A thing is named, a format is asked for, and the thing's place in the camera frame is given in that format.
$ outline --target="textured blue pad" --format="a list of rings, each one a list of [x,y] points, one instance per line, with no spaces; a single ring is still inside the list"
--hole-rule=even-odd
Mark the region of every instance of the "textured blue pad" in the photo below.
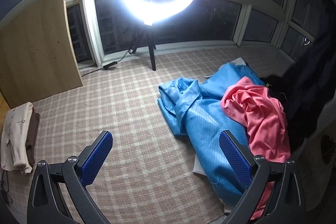
[[[110,132],[107,132],[83,164],[81,169],[80,182],[84,187],[86,185],[92,184],[95,180],[107,155],[112,149],[112,144],[112,134]]]
[[[252,182],[251,167],[225,132],[219,135],[219,146],[233,172],[235,172],[238,181],[249,186]]]

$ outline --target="plaid mat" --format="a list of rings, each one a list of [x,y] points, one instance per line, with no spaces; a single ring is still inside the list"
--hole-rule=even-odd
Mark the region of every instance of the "plaid mat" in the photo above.
[[[242,57],[258,75],[281,75],[288,62],[272,47],[228,47],[179,52],[127,61],[83,77],[84,86],[34,103],[41,114],[35,159],[64,162],[79,155],[102,130],[113,148],[95,182],[87,186],[111,223],[209,223],[224,213],[207,178],[192,173],[194,149],[175,138],[157,105],[158,85],[178,77],[204,81],[203,75]],[[8,173],[9,206],[26,219],[32,175]],[[82,223],[66,187],[64,198]]]

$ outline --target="screw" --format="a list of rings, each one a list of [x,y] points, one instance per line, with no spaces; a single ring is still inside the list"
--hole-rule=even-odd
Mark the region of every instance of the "screw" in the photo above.
[[[71,156],[70,158],[68,158],[68,162],[70,163],[74,163],[77,160],[77,158],[75,156]]]
[[[287,160],[287,163],[290,164],[290,165],[293,165],[293,164],[295,163],[295,160],[288,159],[288,160]]]
[[[265,158],[263,157],[263,156],[261,156],[261,155],[256,155],[255,156],[255,159],[257,160],[257,161],[264,161],[265,160]]]
[[[38,167],[42,167],[45,166],[45,161],[44,160],[40,160],[39,163],[37,164]]]

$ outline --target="black garment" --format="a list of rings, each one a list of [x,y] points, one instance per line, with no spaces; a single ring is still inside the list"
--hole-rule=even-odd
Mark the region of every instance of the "black garment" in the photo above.
[[[319,35],[312,47],[282,77],[262,79],[269,84],[270,96],[283,105],[291,151],[316,130],[324,105],[335,94],[336,6],[331,0],[324,0],[324,5]]]

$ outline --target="pink shirt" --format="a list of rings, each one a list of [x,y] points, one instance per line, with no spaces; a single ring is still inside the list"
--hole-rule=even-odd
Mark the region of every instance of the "pink shirt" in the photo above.
[[[268,96],[265,86],[255,85],[250,78],[243,77],[226,90],[220,104],[228,117],[247,128],[253,155],[262,155],[273,162],[291,158],[286,115],[279,100]],[[266,185],[251,219],[261,217],[272,187],[273,183]]]

